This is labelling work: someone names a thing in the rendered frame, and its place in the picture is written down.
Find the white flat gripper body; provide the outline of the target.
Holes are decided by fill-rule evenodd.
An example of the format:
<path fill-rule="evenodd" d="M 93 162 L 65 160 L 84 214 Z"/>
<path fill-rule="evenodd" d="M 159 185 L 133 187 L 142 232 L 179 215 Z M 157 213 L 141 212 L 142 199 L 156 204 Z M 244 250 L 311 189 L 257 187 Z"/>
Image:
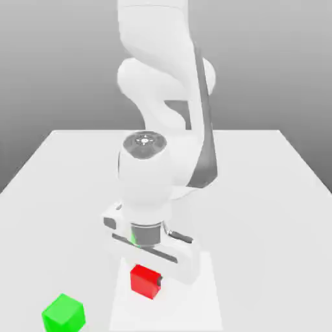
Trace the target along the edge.
<path fill-rule="evenodd" d="M 186 285 L 200 271 L 200 246 L 192 238 L 162 227 L 129 227 L 110 232 L 110 252 L 130 265 L 142 265 Z"/>

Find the small red cube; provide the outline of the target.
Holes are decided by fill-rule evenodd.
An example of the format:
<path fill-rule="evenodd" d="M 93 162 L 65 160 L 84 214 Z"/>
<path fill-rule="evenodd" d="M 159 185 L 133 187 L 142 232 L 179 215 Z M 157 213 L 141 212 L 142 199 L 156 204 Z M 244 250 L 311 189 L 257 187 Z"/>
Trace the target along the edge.
<path fill-rule="evenodd" d="M 142 265 L 135 265 L 130 271 L 131 289 L 151 300 L 159 293 L 162 279 L 160 273 Z"/>

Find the small green cube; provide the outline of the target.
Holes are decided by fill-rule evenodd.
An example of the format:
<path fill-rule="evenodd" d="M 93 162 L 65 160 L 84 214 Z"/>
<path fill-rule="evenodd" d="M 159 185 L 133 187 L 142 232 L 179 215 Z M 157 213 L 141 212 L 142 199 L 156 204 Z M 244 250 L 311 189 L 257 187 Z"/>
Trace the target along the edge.
<path fill-rule="evenodd" d="M 41 314 L 46 332 L 79 332 L 86 324 L 84 306 L 61 294 Z"/>

